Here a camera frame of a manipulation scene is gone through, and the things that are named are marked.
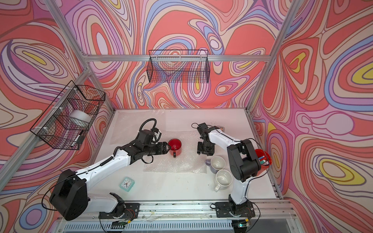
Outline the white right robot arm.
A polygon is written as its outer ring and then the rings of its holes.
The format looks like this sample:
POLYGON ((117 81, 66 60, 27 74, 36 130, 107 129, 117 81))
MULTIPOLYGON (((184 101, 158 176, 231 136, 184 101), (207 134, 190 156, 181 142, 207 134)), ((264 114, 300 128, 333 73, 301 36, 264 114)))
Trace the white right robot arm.
POLYGON ((261 170, 261 164, 250 139, 239 140, 226 135, 217 126, 208 126, 201 123, 197 126, 202 142, 198 143, 197 153, 212 156, 215 146, 227 152, 229 168, 233 174, 234 186, 229 200, 235 205, 247 202, 246 194, 249 182, 261 170))

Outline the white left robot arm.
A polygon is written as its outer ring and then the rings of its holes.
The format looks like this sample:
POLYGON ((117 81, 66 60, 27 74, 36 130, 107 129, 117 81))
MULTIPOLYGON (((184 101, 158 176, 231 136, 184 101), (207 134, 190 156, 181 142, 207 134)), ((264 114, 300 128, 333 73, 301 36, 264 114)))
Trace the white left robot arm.
POLYGON ((106 177, 145 156, 167 154, 170 145, 158 142, 155 136, 156 133, 151 130, 142 130, 130 143, 116 147, 106 159, 78 171, 62 172, 50 196, 50 204, 67 221, 94 212, 111 218, 122 218, 127 208, 118 194, 110 192, 94 195, 89 191, 106 177))

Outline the lilac mug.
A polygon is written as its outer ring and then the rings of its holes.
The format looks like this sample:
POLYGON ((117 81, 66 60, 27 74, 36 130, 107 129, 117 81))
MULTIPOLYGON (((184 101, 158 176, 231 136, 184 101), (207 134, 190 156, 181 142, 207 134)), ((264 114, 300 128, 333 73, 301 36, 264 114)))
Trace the lilac mug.
POLYGON ((216 174, 225 168, 226 161, 220 156, 213 156, 211 159, 205 160, 205 164, 210 168, 213 174, 216 174))

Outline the grey tape dispenser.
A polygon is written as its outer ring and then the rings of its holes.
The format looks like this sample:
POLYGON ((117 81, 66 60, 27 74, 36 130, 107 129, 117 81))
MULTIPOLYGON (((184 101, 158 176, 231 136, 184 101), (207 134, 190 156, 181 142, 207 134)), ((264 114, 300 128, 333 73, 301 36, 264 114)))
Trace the grey tape dispenser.
POLYGON ((225 127, 224 126, 217 126, 222 132, 225 132, 225 127))

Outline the white mug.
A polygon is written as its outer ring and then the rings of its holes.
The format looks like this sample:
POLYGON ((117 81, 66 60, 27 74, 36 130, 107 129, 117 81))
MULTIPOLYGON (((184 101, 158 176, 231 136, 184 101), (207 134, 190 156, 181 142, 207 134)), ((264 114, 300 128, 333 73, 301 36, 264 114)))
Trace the white mug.
POLYGON ((227 170, 220 170, 215 175, 215 188, 214 191, 227 189, 233 182, 232 174, 227 170))

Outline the teal alarm clock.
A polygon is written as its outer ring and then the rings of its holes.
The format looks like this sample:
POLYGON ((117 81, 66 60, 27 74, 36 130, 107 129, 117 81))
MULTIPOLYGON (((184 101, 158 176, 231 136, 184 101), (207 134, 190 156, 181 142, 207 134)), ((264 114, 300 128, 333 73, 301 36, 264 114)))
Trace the teal alarm clock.
POLYGON ((135 181, 133 179, 131 179, 130 177, 124 177, 119 187, 126 192, 130 192, 134 184, 135 181))

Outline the red pen cup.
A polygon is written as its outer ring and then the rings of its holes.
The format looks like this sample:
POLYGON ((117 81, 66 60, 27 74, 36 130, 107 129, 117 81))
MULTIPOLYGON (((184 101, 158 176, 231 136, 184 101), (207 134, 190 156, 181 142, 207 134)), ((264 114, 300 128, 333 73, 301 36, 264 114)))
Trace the red pen cup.
POLYGON ((267 169, 272 164, 271 156, 262 149, 255 149, 256 155, 260 161, 261 169, 267 169))

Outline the black marker in basket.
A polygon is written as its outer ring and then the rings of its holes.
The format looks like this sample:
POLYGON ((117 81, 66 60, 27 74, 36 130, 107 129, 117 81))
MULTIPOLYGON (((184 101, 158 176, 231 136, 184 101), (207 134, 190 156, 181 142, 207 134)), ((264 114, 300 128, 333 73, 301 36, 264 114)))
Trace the black marker in basket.
POLYGON ((75 144, 82 144, 85 139, 85 131, 81 131, 78 136, 76 137, 74 143, 75 144))

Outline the white tape roll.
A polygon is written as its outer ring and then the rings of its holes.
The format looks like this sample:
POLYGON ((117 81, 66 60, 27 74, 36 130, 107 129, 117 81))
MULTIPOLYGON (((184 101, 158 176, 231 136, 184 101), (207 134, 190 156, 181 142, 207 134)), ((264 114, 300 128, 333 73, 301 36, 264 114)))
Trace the white tape roll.
POLYGON ((87 128, 91 122, 92 117, 80 110, 73 110, 70 114, 72 122, 81 128, 87 128))

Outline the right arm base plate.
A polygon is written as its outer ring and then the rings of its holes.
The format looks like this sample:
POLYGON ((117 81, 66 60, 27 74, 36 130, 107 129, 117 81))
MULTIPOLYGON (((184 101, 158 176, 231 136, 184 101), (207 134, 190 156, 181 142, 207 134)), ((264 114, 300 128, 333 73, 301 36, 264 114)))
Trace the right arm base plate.
POLYGON ((216 202, 214 210, 218 218, 245 217, 251 219, 255 217, 253 203, 246 201, 236 205, 234 202, 216 202))

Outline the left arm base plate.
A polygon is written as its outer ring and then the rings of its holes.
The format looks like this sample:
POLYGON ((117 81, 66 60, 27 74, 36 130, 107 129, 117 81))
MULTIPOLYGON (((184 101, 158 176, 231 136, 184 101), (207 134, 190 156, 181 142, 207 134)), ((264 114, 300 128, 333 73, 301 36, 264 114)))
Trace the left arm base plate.
POLYGON ((119 204, 110 212, 100 212, 99 219, 125 219, 134 220, 139 216, 140 203, 119 204))

